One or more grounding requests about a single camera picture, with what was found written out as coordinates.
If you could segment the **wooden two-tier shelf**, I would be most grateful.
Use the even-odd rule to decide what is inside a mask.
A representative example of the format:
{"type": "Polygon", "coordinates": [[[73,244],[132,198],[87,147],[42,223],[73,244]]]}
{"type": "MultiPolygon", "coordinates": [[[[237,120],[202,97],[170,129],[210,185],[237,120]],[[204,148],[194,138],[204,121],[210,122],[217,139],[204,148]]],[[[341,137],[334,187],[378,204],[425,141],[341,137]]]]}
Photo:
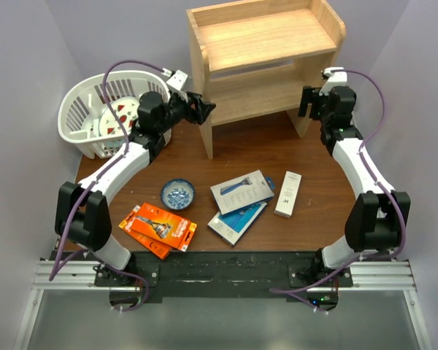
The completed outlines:
{"type": "Polygon", "coordinates": [[[300,105],[305,86],[319,88],[346,38],[327,1],[233,1],[189,9],[193,89],[216,108],[200,126],[208,158],[212,129],[287,112],[300,137],[310,117],[300,105]]]}

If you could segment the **white slim razor box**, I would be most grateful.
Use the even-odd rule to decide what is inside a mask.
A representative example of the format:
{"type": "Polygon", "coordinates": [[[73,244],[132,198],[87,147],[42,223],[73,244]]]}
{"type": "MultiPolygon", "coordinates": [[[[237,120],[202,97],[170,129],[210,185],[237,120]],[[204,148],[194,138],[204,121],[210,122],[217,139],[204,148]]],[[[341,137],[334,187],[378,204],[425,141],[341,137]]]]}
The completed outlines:
{"type": "Polygon", "coordinates": [[[293,213],[297,194],[301,184],[302,175],[286,171],[280,194],[278,196],[274,213],[285,218],[290,218],[293,213]]]}

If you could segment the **blue razor box grey back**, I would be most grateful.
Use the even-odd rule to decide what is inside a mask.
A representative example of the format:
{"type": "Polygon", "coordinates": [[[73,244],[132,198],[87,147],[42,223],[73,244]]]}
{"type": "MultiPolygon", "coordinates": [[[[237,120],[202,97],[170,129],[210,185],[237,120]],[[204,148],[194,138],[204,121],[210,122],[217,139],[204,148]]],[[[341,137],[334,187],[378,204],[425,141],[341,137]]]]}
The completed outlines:
{"type": "Polygon", "coordinates": [[[261,170],[213,185],[210,190],[222,215],[274,197],[274,192],[261,170]]]}

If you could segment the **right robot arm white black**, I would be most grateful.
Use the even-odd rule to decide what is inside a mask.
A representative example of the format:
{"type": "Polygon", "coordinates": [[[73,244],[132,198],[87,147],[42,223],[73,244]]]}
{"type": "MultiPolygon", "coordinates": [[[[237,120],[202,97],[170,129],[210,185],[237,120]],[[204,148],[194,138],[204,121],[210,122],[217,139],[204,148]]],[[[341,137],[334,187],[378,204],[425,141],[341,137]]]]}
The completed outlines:
{"type": "Polygon", "coordinates": [[[356,93],[348,86],[302,89],[299,116],[320,122],[321,142],[344,171],[356,201],[343,236],[319,249],[297,274],[299,292],[328,286],[356,261],[395,258],[405,245],[410,197],[386,184],[366,153],[365,140],[352,124],[355,105],[356,93]]]}

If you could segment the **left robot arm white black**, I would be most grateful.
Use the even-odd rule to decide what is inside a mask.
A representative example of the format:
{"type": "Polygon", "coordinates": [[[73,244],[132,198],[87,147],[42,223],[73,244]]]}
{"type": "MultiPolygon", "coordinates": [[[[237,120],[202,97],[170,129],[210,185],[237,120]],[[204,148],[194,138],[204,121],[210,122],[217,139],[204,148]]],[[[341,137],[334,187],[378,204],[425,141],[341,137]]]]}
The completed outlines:
{"type": "Polygon", "coordinates": [[[124,146],[91,176],[77,184],[65,182],[58,191],[55,233],[61,242],[52,277],[69,261],[62,255],[66,241],[71,241],[110,269],[112,279],[120,286],[135,281],[134,256],[112,234],[110,202],[134,175],[158,157],[168,143],[166,133],[171,128],[181,120],[202,125],[215,107],[192,92],[185,97],[172,93],[167,102],[153,91],[140,97],[137,118],[124,146]]]}

